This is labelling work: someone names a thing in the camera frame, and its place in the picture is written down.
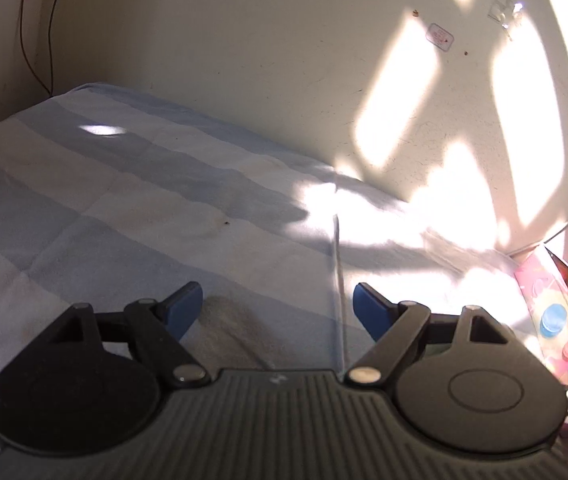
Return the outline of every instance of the small sticker on wall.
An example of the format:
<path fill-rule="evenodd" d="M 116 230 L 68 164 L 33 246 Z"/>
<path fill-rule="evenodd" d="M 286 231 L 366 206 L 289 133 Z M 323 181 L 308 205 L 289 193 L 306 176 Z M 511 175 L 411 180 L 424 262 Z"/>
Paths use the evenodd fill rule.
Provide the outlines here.
<path fill-rule="evenodd" d="M 426 39 L 430 41 L 433 45 L 439 47 L 444 52 L 450 50 L 450 46 L 454 41 L 454 37 L 450 32 L 444 30 L 436 23 L 431 23 L 430 27 L 426 31 Z"/>

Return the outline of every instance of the colorful packaging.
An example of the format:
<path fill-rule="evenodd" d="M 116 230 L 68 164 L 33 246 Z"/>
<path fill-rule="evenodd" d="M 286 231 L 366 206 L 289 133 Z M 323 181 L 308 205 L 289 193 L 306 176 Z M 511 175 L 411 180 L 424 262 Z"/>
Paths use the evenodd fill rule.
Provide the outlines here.
<path fill-rule="evenodd" d="M 568 265 L 541 245 L 515 271 L 515 279 L 537 331 L 544 364 L 568 386 Z"/>

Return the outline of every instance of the mattress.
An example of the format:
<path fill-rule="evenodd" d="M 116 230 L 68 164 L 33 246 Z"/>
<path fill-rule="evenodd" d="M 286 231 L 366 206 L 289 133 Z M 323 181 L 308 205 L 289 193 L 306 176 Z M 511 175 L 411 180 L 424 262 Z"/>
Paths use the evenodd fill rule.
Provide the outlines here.
<path fill-rule="evenodd" d="M 358 282 L 434 312 L 480 304 L 525 339 L 513 269 L 329 165 L 128 89 L 0 123 L 0 370 L 72 303 L 121 310 L 191 280 L 205 302 L 182 343 L 212 373 L 342 372 L 372 344 Z"/>

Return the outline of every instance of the crease in blanket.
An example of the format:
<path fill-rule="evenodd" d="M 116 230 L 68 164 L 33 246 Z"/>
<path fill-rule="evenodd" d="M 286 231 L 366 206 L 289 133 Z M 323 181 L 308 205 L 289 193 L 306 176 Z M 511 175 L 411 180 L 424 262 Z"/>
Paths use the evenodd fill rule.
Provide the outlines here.
<path fill-rule="evenodd" d="M 454 245 L 439 233 L 427 228 L 422 232 L 426 254 L 436 263 L 462 278 L 471 269 L 499 270 L 512 276 L 515 261 L 494 250 L 478 251 Z"/>
<path fill-rule="evenodd" d="M 333 215 L 333 255 L 334 255 L 334 270 L 335 282 L 337 293 L 337 352 L 339 353 L 338 361 L 339 370 L 336 372 L 341 375 L 346 371 L 347 364 L 350 365 L 350 358 L 348 352 L 347 330 L 346 330 L 346 315 L 347 315 L 347 297 L 344 288 L 344 272 L 341 267 L 341 258 L 339 256 L 339 216 Z"/>

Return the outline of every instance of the ribbed black surface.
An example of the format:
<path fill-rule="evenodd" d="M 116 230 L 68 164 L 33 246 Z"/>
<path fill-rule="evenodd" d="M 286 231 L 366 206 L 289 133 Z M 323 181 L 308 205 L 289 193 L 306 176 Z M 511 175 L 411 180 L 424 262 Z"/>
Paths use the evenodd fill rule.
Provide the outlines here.
<path fill-rule="evenodd" d="M 75 459 L 0 454 L 0 480 L 568 479 L 548 452 L 471 460 L 430 447 L 384 396 L 332 372 L 227 371 L 172 395 L 131 441 Z"/>

